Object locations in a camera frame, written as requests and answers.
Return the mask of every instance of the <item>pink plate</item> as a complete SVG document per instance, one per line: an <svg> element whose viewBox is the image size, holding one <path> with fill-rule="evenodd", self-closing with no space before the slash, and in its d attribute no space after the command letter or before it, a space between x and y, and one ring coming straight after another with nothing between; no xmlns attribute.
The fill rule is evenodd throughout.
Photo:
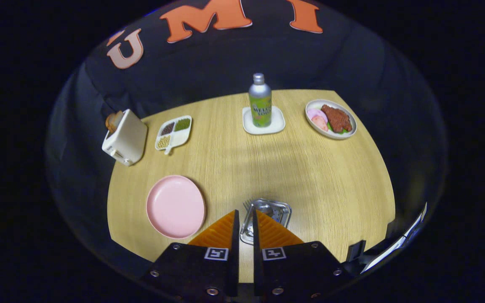
<svg viewBox="0 0 485 303"><path fill-rule="evenodd" d="M152 226L172 239L195 234L205 219L202 193L192 180L177 175L156 182L147 196L146 211Z"/></svg>

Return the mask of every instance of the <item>bottle cap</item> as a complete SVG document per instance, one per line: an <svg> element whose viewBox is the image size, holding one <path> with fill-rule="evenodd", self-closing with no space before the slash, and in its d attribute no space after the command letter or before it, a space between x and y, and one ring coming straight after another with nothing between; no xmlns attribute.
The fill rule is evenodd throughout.
<svg viewBox="0 0 485 303"><path fill-rule="evenodd" d="M265 83L265 76L262 73L254 74L254 84L261 85Z"/></svg>

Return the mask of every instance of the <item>bottle label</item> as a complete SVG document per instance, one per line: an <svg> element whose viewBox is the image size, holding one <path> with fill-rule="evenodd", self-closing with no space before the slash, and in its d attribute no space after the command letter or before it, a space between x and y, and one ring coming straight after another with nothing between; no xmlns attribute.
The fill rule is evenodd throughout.
<svg viewBox="0 0 485 303"><path fill-rule="evenodd" d="M252 121L257 127L265 127L271 124L272 98L254 98L250 96L250 109L252 110Z"/></svg>

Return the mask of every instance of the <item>white toaster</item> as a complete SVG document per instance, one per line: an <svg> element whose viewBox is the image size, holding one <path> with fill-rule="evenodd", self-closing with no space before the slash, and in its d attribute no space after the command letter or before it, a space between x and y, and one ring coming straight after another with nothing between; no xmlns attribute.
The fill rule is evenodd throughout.
<svg viewBox="0 0 485 303"><path fill-rule="evenodd" d="M147 125L131 110L123 111L123 118L114 133L106 133L102 150L126 166L140 161L145 149Z"/></svg>

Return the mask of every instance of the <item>meat patty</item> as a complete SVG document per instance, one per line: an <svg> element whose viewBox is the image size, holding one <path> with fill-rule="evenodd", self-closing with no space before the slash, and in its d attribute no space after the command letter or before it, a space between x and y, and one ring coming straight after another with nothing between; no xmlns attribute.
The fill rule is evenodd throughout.
<svg viewBox="0 0 485 303"><path fill-rule="evenodd" d="M351 132L353 127L349 121L349 116L340 109L334 109L326 104L321 107L321 111L327 115L330 126L335 133L341 133L343 130Z"/></svg>

